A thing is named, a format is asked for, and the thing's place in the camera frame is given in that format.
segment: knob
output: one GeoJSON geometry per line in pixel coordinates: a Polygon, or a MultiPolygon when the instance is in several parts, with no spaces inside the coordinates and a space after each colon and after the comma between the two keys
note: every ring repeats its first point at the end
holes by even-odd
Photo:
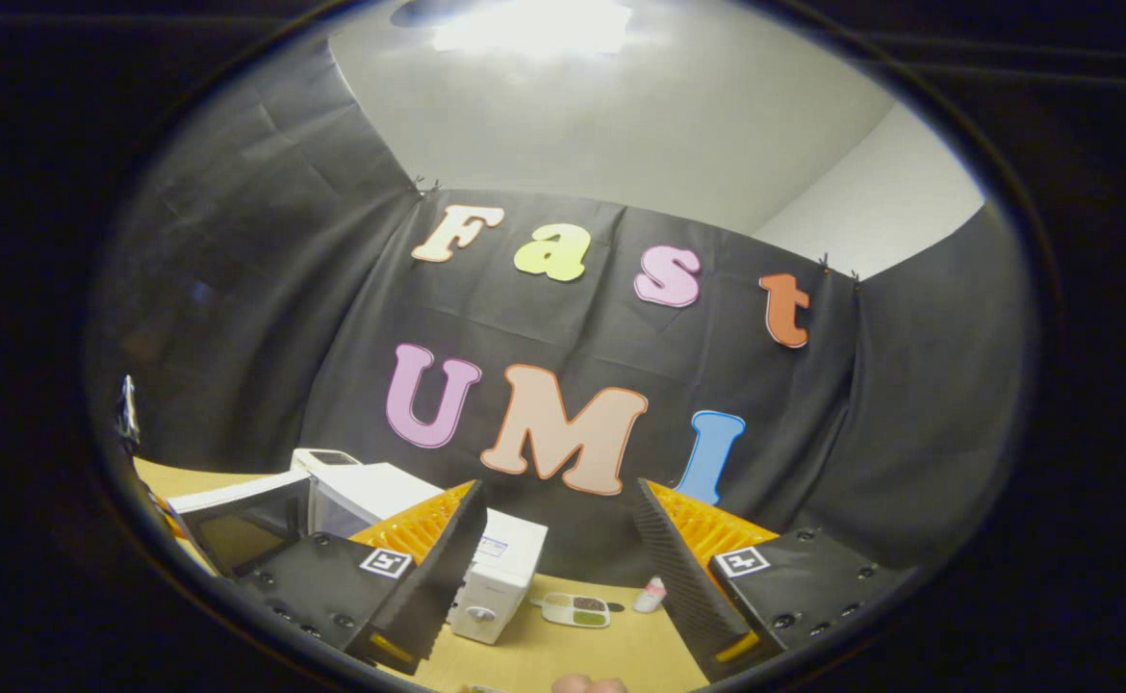
{"type": "Polygon", "coordinates": [[[467,608],[466,611],[467,614],[471,615],[471,618],[480,620],[480,622],[486,622],[488,620],[495,619],[495,613],[493,613],[493,611],[483,610],[482,606],[470,606],[470,608],[467,608]]]}

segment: table surface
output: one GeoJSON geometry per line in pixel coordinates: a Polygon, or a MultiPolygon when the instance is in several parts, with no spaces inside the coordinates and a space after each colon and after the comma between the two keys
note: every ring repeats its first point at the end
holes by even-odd
{"type": "MultiPolygon", "coordinates": [[[[180,470],[136,460],[136,473],[162,498],[212,491],[268,474],[180,470]]],[[[194,548],[181,541],[194,553],[194,548]]],[[[463,685],[486,685],[506,693],[548,693],[551,682],[565,674],[586,674],[593,681],[620,678],[636,693],[673,693],[708,684],[663,610],[641,614],[631,608],[638,587],[577,583],[537,574],[527,599],[499,637],[484,645],[454,636],[447,625],[435,641],[430,658],[417,674],[405,676],[428,688],[456,693],[463,685]],[[528,603],[548,592],[598,597],[624,605],[606,628],[573,628],[549,623],[528,603]]]]}

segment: foam letter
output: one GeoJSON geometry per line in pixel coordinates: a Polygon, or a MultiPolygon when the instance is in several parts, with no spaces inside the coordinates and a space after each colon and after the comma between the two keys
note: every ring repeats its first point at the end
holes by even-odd
{"type": "Polygon", "coordinates": [[[426,242],[410,254],[427,263],[446,263],[453,259],[453,250],[448,247],[456,240],[457,248],[466,248],[474,238],[482,233],[482,223],[497,228],[502,221],[502,210],[499,207],[470,207],[468,205],[448,205],[444,210],[444,221],[427,238],[426,242]]]}
{"type": "Polygon", "coordinates": [[[636,275],[636,294],[663,306],[690,306],[699,296],[699,258],[691,250],[656,246],[641,256],[644,273],[636,275]]]}
{"type": "Polygon", "coordinates": [[[725,469],[725,457],[730,456],[734,439],[747,430],[747,421],[733,414],[696,412],[691,417],[691,428],[696,429],[696,445],[691,448],[691,459],[687,460],[682,481],[674,491],[716,505],[721,500],[717,479],[725,469]]]}
{"type": "Polygon", "coordinates": [[[534,232],[534,241],[516,250],[513,264],[522,273],[542,274],[554,281],[572,281],[584,273],[584,254],[591,237],[578,225],[551,223],[534,232]]]}
{"type": "Polygon", "coordinates": [[[443,447],[456,433],[461,420],[461,409],[465,407],[465,396],[474,382],[482,380],[482,370],[461,359],[444,361],[447,385],[439,412],[432,425],[423,425],[413,416],[413,400],[418,394],[421,374],[435,362],[430,350],[414,344],[396,347],[396,372],[392,373],[392,385],[387,388],[387,423],[396,435],[419,447],[443,447]]]}
{"type": "Polygon", "coordinates": [[[577,451],[575,465],[563,473],[563,483],[577,491],[613,496],[624,490],[619,465],[627,437],[647,399],[640,392],[608,387],[568,420],[558,379],[548,370],[516,364],[507,368],[511,400],[492,448],[482,453],[482,464],[507,473],[524,473],[528,461],[520,456],[528,437],[537,477],[554,477],[577,451]]]}
{"type": "Polygon", "coordinates": [[[769,306],[765,309],[769,335],[792,349],[803,346],[806,330],[795,325],[795,306],[811,306],[811,295],[798,290],[798,281],[792,274],[762,276],[760,288],[769,293],[769,306]]]}

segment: hand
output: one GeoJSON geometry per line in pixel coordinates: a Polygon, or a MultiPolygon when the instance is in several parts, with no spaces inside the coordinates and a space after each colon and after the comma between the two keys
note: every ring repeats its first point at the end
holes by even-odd
{"type": "Polygon", "coordinates": [[[551,693],[627,693],[627,687],[617,678],[593,681],[582,674],[569,674],[554,679],[551,693]]]}

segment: purple letter u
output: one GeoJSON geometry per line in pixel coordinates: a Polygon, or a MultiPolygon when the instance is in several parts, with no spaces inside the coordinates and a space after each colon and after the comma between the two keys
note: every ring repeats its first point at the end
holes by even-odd
{"type": "Polygon", "coordinates": [[[465,396],[474,382],[482,380],[482,368],[461,359],[444,361],[447,385],[435,423],[426,425],[413,416],[413,399],[421,374],[435,363],[435,355],[414,344],[396,347],[396,373],[387,388],[387,423],[396,435],[419,447],[443,447],[456,433],[465,396]]]}

